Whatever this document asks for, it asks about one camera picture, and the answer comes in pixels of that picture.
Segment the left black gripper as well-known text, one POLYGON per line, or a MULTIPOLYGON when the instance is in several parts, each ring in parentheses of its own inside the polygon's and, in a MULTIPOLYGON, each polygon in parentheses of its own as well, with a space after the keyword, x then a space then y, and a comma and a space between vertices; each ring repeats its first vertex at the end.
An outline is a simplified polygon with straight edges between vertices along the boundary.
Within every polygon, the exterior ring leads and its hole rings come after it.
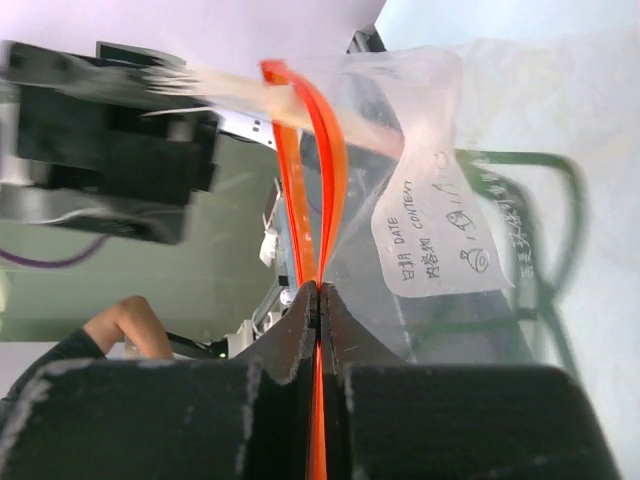
POLYGON ((176 56, 98 42, 92 55, 1 45, 1 217, 174 245, 216 169, 218 118, 155 92, 176 56))

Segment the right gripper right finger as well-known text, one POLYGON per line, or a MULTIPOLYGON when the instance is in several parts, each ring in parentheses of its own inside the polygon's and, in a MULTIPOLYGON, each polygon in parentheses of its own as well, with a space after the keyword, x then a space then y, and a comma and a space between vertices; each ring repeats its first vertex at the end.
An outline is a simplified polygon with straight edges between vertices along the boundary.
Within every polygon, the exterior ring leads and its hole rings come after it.
POLYGON ((543 365, 413 365, 319 294, 330 479, 617 479, 584 390, 543 365))

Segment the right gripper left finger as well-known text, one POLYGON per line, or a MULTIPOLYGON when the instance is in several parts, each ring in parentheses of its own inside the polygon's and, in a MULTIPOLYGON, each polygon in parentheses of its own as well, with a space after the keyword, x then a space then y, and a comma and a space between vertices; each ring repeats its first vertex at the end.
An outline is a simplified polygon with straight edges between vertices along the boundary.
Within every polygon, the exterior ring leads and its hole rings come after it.
POLYGON ((66 360, 26 386, 5 479, 310 479, 317 288, 232 360, 66 360))

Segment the clear zip bag orange zipper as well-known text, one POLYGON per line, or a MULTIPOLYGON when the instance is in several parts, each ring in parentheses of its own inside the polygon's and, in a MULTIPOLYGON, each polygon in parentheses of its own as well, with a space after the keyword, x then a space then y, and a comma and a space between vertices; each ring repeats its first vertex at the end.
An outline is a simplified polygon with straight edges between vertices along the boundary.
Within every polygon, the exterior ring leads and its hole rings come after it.
POLYGON ((329 479, 639 475, 639 30, 294 64, 329 479))

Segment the person forearm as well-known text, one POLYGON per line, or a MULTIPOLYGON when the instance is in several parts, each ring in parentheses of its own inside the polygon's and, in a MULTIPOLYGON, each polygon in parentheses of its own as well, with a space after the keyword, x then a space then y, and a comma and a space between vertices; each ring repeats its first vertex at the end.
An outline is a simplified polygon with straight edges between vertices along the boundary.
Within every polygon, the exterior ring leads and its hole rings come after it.
POLYGON ((167 332, 149 302, 142 296, 127 297, 93 317, 34 361, 1 399, 1 406, 6 408, 16 402, 32 377, 49 363, 76 359, 104 360, 125 337, 146 358, 173 358, 167 332))

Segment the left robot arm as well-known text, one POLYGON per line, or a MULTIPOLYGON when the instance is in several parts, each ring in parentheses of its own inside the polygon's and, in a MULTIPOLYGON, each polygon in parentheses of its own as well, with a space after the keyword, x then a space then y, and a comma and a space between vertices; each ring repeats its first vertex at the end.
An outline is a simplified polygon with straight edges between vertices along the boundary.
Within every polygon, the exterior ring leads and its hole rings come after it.
POLYGON ((1 217, 160 244, 211 188, 220 135, 274 146, 269 125, 148 79, 178 57, 106 42, 93 55, 6 42, 1 217))

